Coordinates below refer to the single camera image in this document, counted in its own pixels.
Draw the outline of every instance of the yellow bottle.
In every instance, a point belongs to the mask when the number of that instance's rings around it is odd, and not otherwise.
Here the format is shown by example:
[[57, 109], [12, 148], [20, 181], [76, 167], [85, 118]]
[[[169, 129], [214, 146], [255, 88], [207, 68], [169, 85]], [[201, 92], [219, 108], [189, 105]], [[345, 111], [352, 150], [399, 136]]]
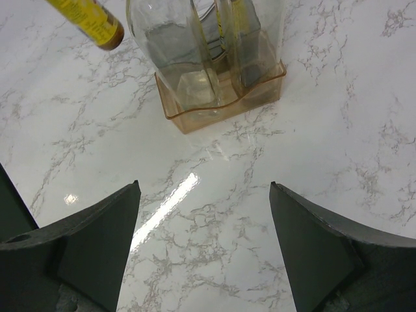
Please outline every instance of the yellow bottle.
[[113, 50], [124, 37], [124, 28], [96, 0], [46, 0], [87, 35], [99, 48]]

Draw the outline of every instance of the amber plastic base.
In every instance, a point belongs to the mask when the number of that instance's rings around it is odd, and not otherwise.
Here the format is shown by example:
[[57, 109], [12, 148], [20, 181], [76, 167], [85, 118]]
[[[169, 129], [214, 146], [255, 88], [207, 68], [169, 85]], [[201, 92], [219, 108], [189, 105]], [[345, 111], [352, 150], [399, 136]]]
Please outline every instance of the amber plastic base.
[[280, 98], [281, 84], [286, 76], [286, 69], [282, 62], [276, 66], [277, 72], [280, 73], [279, 75], [258, 84], [242, 97], [237, 96], [231, 85], [230, 72], [217, 70], [222, 91], [222, 102], [226, 104], [220, 107], [185, 111], [176, 103], [171, 91], [155, 74], [164, 115], [166, 119], [173, 121], [182, 133], [187, 134], [250, 109], [277, 101]]

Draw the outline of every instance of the black plastic part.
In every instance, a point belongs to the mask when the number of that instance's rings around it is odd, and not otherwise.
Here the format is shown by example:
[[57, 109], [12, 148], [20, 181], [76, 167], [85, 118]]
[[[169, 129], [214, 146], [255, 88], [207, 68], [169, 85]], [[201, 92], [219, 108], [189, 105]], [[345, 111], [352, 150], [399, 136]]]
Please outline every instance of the black plastic part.
[[0, 198], [0, 242], [38, 229], [38, 225], [1, 164]]
[[298, 312], [416, 311], [416, 240], [359, 224], [275, 183], [270, 205]]
[[116, 311], [139, 200], [135, 181], [87, 209], [1, 243], [0, 311], [84, 311], [79, 305]]

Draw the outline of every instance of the transparent plastic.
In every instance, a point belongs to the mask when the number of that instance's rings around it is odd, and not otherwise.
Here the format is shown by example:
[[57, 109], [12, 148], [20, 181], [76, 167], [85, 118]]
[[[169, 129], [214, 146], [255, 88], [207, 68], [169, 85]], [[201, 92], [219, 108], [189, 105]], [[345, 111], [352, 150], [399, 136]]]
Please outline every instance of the transparent plastic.
[[220, 87], [192, 0], [127, 0], [127, 23], [184, 111], [221, 106]]
[[280, 63], [285, 0], [216, 0], [231, 81], [239, 96], [275, 77]]
[[173, 121], [182, 133], [190, 133], [264, 104], [277, 101], [280, 98], [282, 81], [286, 76], [286, 69], [282, 62], [275, 64], [273, 69], [273, 72], [276, 73], [275, 76], [249, 89], [242, 97], [236, 93], [231, 83], [231, 72], [224, 70], [223, 64], [221, 58], [214, 61], [214, 65], [218, 68], [217, 74], [223, 103], [219, 107], [185, 110], [175, 100], [173, 93], [166, 87], [160, 77], [155, 75], [164, 115], [167, 119]]

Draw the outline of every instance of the marble countertop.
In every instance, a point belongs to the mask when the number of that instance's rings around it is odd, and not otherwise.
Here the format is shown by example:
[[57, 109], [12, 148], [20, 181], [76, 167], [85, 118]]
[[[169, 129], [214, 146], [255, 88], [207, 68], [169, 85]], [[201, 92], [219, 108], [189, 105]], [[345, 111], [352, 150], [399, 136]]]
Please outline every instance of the marble countertop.
[[118, 312], [295, 311], [271, 181], [416, 237], [416, 1], [288, 0], [280, 101], [186, 136], [128, 33], [108, 53], [1, 6], [0, 161], [39, 225], [139, 180]]

